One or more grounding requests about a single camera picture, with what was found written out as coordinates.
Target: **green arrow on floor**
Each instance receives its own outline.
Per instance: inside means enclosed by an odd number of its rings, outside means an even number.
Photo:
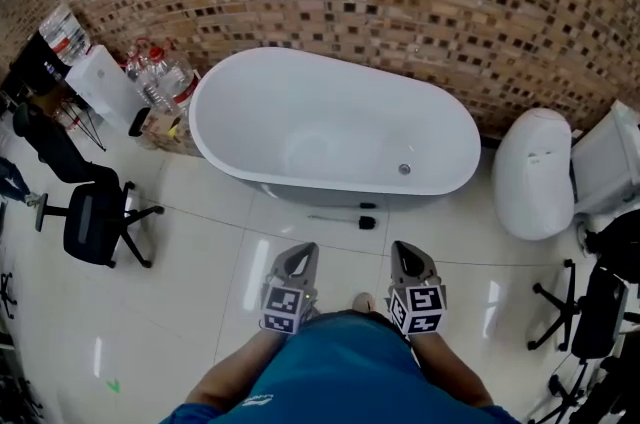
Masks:
[[[107,386],[113,390],[116,394],[120,393],[120,382],[118,380],[114,380],[113,383],[107,381]]]

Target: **person's arm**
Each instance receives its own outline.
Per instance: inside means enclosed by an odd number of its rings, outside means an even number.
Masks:
[[[447,346],[440,334],[411,335],[410,341],[431,383],[469,406],[493,405],[482,380]]]
[[[214,365],[191,391],[186,403],[208,404],[228,412],[249,394],[286,337],[270,330],[256,333],[238,351]]]

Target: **black and white marker cube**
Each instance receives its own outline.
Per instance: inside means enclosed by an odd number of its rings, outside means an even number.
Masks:
[[[436,332],[446,313],[442,287],[421,285],[394,289],[389,312],[404,335]]]
[[[304,293],[300,289],[269,287],[262,305],[262,327],[294,334],[300,326]]]

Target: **bathtub rim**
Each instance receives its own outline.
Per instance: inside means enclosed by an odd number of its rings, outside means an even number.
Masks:
[[[377,72],[385,73],[383,70],[378,70],[371,67],[365,67],[363,65],[358,65],[357,63],[351,63],[349,61],[337,60],[335,58],[329,58],[328,56],[322,56],[319,54],[314,54],[306,51],[300,51],[297,49],[287,49],[284,47],[255,47],[252,49],[247,49],[244,51],[240,51],[238,53],[232,54],[231,56],[226,57],[224,60],[217,63],[215,66],[211,67],[207,73],[202,77],[200,83],[195,89],[193,93],[191,103],[189,105],[189,128],[191,130],[191,135],[196,144],[196,147],[203,155],[203,157],[210,162],[217,169],[225,172],[227,175],[231,175],[237,179],[257,182],[260,184],[281,184],[285,186],[296,186],[296,187],[308,187],[314,189],[332,189],[336,191],[350,191],[350,192],[359,192],[359,193],[379,193],[379,194],[387,194],[387,195],[415,195],[415,196],[437,196],[444,195],[447,193],[452,193],[453,191],[464,186],[469,180],[473,177],[474,173],[478,168],[478,164],[480,163],[480,153],[482,146],[480,144],[480,132],[478,131],[478,126],[475,123],[475,120],[471,116],[471,113],[467,110],[467,108],[453,95],[451,95],[446,90],[440,88],[431,83],[426,83],[423,81],[418,81],[417,79],[412,79],[410,77],[400,76],[398,74],[389,74],[396,77],[401,77],[403,79],[407,79],[409,81],[417,81],[420,84],[428,84],[437,90],[445,93],[449,98],[453,99],[458,106],[460,106],[465,113],[467,113],[469,120],[474,125],[475,130],[475,139],[476,141],[473,143],[473,148],[475,152],[473,153],[474,161],[470,163],[469,169],[465,172],[465,177],[461,177],[458,183],[449,184],[448,186],[442,186],[435,190],[434,188],[426,189],[424,186],[389,186],[389,185],[374,185],[374,184],[359,184],[353,182],[327,182],[322,180],[313,180],[313,179],[302,179],[299,177],[286,177],[283,175],[270,175],[258,172],[251,172],[247,170],[242,170],[240,168],[236,168],[234,166],[228,165],[224,161],[221,161],[216,155],[206,146],[200,131],[198,130],[196,118],[195,118],[195,110],[197,104],[199,102],[199,97],[205,87],[205,79],[208,78],[210,74],[214,74],[215,72],[221,70],[223,67],[231,63],[231,59],[235,57],[244,58],[250,55],[252,51],[256,50],[277,50],[277,51],[294,51],[296,53],[300,53],[308,56],[317,56],[319,58],[328,59],[331,61],[342,62],[342,63],[350,63],[352,65],[357,65],[364,69],[375,70]]]

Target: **jeans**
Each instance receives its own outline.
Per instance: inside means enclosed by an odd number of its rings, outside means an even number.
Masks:
[[[18,170],[15,164],[11,164],[8,169],[9,173],[6,178],[0,179],[0,195],[6,196],[11,200],[24,202],[26,196],[31,193],[29,186],[25,183],[20,170]]]

